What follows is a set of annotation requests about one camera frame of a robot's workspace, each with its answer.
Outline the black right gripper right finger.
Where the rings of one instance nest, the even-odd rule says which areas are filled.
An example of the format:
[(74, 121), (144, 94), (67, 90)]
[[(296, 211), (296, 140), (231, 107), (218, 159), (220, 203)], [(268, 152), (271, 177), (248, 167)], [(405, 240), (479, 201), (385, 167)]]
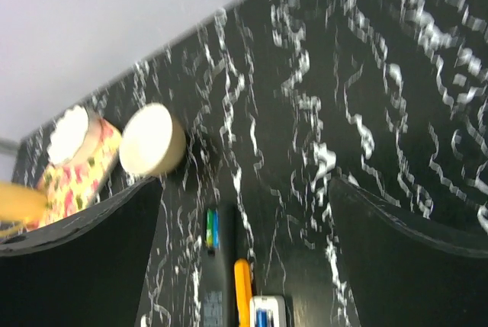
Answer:
[(329, 202), (363, 326), (485, 326), (487, 238), (427, 220), (342, 178)]

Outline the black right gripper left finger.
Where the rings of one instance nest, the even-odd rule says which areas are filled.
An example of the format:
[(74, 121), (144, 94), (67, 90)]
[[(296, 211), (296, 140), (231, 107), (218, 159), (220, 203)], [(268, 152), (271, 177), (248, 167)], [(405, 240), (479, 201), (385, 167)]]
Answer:
[(161, 184), (137, 182), (1, 244), (3, 326), (133, 326)]

